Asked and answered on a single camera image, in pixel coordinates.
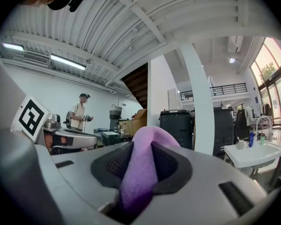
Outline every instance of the purple towel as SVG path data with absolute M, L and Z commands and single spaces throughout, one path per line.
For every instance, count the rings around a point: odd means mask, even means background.
M 122 180 L 120 195 L 124 211 L 137 214 L 149 204 L 152 188 L 158 183 L 151 142 L 160 145 L 180 145 L 172 135 L 160 127 L 142 127 L 132 141 L 134 147 Z

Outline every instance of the ceiling light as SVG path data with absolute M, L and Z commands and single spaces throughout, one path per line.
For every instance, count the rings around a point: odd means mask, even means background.
M 73 66 L 73 67 L 75 67 L 75 68 L 79 68 L 79 69 L 81 69 L 81 70 L 83 70 L 83 71 L 84 71 L 85 68 L 86 68 L 86 66 L 84 66 L 84 65 L 81 65 L 81 64 L 76 63 L 76 62 L 73 62 L 73 61 L 71 61 L 71 60 L 62 58 L 62 57 L 57 56 L 57 55 L 53 55 L 53 54 L 52 54 L 52 55 L 51 55 L 51 59 L 52 59 L 52 60 L 55 60 L 55 61 L 58 61 L 58 62 L 65 63 L 65 64 L 70 65 L 70 66 Z
M 21 45 L 16 45 L 16 44 L 11 44 L 11 43 L 3 43 L 2 45 L 6 48 L 15 49 L 15 50 L 22 51 L 22 52 L 24 51 L 24 48 Z

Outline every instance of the tree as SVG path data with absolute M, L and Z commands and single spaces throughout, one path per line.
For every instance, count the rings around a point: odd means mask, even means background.
M 261 74 L 259 74 L 259 76 L 261 80 L 264 81 L 263 78 L 265 80 L 268 79 L 273 74 L 274 71 L 276 71 L 276 68 L 274 67 L 273 62 L 270 62 L 269 64 L 266 64 L 266 66 L 261 69 L 262 76 Z

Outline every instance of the wooden stairs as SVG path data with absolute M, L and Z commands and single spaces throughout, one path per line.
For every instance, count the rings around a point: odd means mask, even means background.
M 143 108 L 148 105 L 148 64 L 144 64 L 122 78 L 127 88 Z

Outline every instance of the black bin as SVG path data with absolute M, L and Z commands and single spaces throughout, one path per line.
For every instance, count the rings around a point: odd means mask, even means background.
M 171 134 L 181 147 L 192 149 L 192 122 L 189 111 L 162 111 L 159 119 L 160 128 Z
M 233 144 L 232 107 L 214 107 L 214 151 L 217 156 L 224 146 Z

